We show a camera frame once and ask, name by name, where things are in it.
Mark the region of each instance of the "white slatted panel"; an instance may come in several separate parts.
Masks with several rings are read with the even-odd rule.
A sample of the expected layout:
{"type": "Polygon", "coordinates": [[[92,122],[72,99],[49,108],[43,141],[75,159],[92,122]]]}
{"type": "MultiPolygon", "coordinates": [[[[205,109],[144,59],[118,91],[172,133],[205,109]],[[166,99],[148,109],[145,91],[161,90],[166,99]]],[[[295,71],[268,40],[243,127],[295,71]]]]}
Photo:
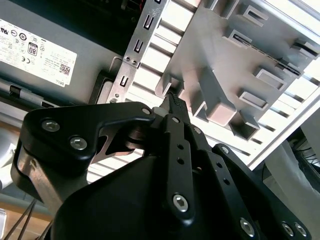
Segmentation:
{"type": "Polygon", "coordinates": [[[279,100],[275,101],[275,103],[272,105],[272,108],[281,111],[289,116],[295,112],[295,109],[293,107],[279,100]]]}
{"type": "Polygon", "coordinates": [[[301,106],[301,102],[299,102],[298,100],[294,99],[293,97],[291,97],[285,93],[283,93],[278,98],[278,101],[281,101],[294,109],[297,109],[301,106]]]}
{"type": "Polygon", "coordinates": [[[164,39],[162,39],[156,35],[151,38],[151,43],[161,47],[164,50],[167,50],[168,52],[170,52],[172,54],[175,52],[175,50],[177,48],[175,45],[171,44],[168,41],[165,41],[164,39]]]}
{"type": "Polygon", "coordinates": [[[155,34],[162,36],[163,38],[171,41],[174,44],[179,44],[182,38],[180,35],[166,29],[161,25],[157,28],[157,30],[155,31],[155,34]]]}
{"type": "Polygon", "coordinates": [[[162,21],[185,32],[193,15],[192,12],[171,1],[162,16],[162,21]]]}
{"type": "Polygon", "coordinates": [[[313,84],[311,81],[300,77],[293,81],[293,83],[285,91],[294,96],[298,96],[302,99],[307,99],[310,95],[318,88],[317,85],[313,84]]]}
{"type": "Polygon", "coordinates": [[[170,57],[149,47],[141,62],[163,73],[168,66],[169,61],[170,57]]]}

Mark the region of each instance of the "cable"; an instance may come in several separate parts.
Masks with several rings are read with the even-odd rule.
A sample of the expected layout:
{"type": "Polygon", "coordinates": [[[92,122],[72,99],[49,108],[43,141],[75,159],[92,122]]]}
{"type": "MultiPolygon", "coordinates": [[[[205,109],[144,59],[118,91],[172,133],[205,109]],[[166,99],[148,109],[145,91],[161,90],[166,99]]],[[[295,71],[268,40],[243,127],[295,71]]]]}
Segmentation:
{"type": "Polygon", "coordinates": [[[25,223],[24,223],[24,225],[23,225],[23,227],[22,227],[22,229],[21,229],[21,232],[20,232],[17,240],[21,240],[22,237],[24,236],[24,233],[25,233],[26,228],[27,228],[27,226],[28,226],[28,223],[29,223],[29,221],[30,221],[32,212],[34,211],[35,205],[36,205],[36,201],[34,201],[34,202],[32,203],[32,206],[31,206],[31,208],[30,208],[29,214],[28,214],[28,216],[26,217],[25,223]]]}
{"type": "Polygon", "coordinates": [[[25,215],[27,215],[27,213],[30,211],[31,207],[33,206],[34,203],[36,203],[37,200],[33,200],[30,205],[26,208],[26,210],[24,211],[24,213],[22,213],[21,217],[18,219],[18,221],[16,221],[16,223],[12,226],[12,228],[10,229],[10,231],[8,232],[8,234],[5,236],[5,238],[3,240],[9,240],[10,236],[12,235],[12,233],[16,230],[16,228],[18,227],[18,225],[21,223],[21,221],[24,219],[25,215]]]}
{"type": "Polygon", "coordinates": [[[45,230],[43,231],[43,233],[41,234],[41,236],[37,240],[44,240],[45,239],[51,225],[52,225],[52,221],[49,222],[48,226],[46,226],[45,230]]]}
{"type": "Polygon", "coordinates": [[[266,163],[263,164],[262,167],[262,173],[261,173],[261,181],[264,182],[264,172],[265,172],[265,168],[266,168],[266,163]]]}
{"type": "Polygon", "coordinates": [[[309,148],[306,148],[306,149],[302,149],[302,150],[296,150],[295,152],[304,152],[304,151],[307,151],[307,150],[310,150],[312,149],[312,147],[309,147],[309,148]]]}
{"type": "Polygon", "coordinates": [[[310,158],[310,157],[313,157],[315,156],[316,154],[313,154],[313,155],[310,155],[310,156],[305,156],[304,158],[310,158]]]}

